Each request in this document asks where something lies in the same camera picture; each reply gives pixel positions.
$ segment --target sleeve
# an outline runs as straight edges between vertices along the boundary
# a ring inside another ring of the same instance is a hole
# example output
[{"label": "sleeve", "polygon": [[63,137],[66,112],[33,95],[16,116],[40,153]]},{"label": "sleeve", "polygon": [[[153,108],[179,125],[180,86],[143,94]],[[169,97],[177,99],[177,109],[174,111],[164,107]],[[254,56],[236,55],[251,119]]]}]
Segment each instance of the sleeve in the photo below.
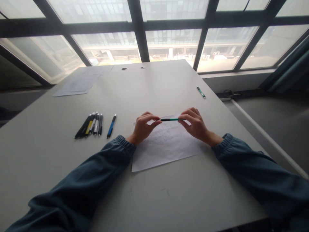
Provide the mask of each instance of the sleeve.
[{"label": "sleeve", "polygon": [[29,212],[7,232],[88,231],[98,201],[128,166],[135,149],[119,135],[51,191],[31,199]]},{"label": "sleeve", "polygon": [[290,173],[244,141],[226,134],[213,147],[223,167],[264,207],[273,227],[285,231],[309,228],[309,183]]}]

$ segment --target white table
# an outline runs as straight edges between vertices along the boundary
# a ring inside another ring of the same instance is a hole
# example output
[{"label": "white table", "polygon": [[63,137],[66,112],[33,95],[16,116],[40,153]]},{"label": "white table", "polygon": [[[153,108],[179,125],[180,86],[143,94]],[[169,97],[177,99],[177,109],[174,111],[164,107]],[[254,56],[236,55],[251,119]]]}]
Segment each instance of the white table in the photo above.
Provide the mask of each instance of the white table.
[{"label": "white table", "polygon": [[[115,65],[88,94],[52,97],[65,82],[0,129],[0,231],[29,210],[32,197],[49,191],[109,141],[115,113],[111,139],[130,135],[145,111],[167,116],[193,106],[210,130],[231,133],[265,153],[185,60]],[[93,111],[104,115],[103,135],[74,140]],[[265,217],[209,149],[139,173],[129,165],[99,204],[91,231],[219,231]]]}]

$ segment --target white paper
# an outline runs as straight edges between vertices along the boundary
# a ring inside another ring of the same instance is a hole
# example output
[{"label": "white paper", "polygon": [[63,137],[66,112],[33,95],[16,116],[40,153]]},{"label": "white paper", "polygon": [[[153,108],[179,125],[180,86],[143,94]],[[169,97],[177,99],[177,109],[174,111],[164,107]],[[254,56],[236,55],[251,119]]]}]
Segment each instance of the white paper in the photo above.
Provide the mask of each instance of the white paper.
[{"label": "white paper", "polygon": [[[171,115],[164,118],[178,118]],[[145,170],[207,151],[207,145],[190,135],[178,121],[162,122],[141,142],[134,155],[132,172]]]},{"label": "white paper", "polygon": [[54,93],[53,97],[85,94],[91,89],[98,77],[109,73],[113,65],[78,68],[61,89]]}]

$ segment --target black window frame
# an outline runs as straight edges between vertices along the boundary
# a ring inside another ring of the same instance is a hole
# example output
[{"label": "black window frame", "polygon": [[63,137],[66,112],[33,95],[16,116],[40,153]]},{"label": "black window frame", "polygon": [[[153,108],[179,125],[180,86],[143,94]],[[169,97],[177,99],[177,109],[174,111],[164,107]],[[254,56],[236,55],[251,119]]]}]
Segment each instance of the black window frame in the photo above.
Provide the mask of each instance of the black window frame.
[{"label": "black window frame", "polygon": [[[73,34],[98,34],[113,32],[131,32],[136,35],[137,45],[142,62],[149,62],[149,53],[146,40],[146,31],[201,29],[197,53],[193,69],[197,71],[201,53],[204,47],[207,31],[209,28],[229,27],[251,27],[258,29],[253,35],[243,54],[238,59],[233,70],[200,72],[198,74],[230,73],[242,71],[254,71],[265,69],[276,69],[278,65],[309,35],[307,30],[286,53],[271,67],[240,69],[246,61],[256,44],[269,26],[302,25],[309,24],[309,16],[287,16],[276,17],[286,0],[270,0],[265,10],[261,11],[219,11],[217,6],[219,0],[209,0],[206,16],[204,19],[181,19],[181,20],[151,20],[143,21],[142,10],[139,0],[128,0],[132,22],[99,22],[99,23],[77,23],[63,24],[47,0],[33,0],[46,18],[0,19],[0,38],[31,37],[62,35],[75,50],[86,66],[92,66],[83,50],[73,39]],[[0,55],[23,70],[43,87],[53,86],[38,73],[24,64],[12,53],[0,45]]]}]

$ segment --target cuff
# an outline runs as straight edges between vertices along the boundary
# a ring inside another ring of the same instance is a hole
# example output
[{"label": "cuff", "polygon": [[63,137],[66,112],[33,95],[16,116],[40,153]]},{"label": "cuff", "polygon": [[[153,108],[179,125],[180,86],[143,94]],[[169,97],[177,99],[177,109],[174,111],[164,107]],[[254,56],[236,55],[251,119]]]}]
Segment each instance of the cuff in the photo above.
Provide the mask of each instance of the cuff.
[{"label": "cuff", "polygon": [[135,151],[136,146],[128,142],[122,135],[118,135],[114,141],[120,144],[123,148],[128,149],[129,152]]},{"label": "cuff", "polygon": [[222,138],[224,138],[224,140],[221,143],[212,147],[212,150],[215,152],[216,155],[222,153],[226,148],[231,145],[232,141],[234,140],[233,135],[229,133],[225,134]]}]

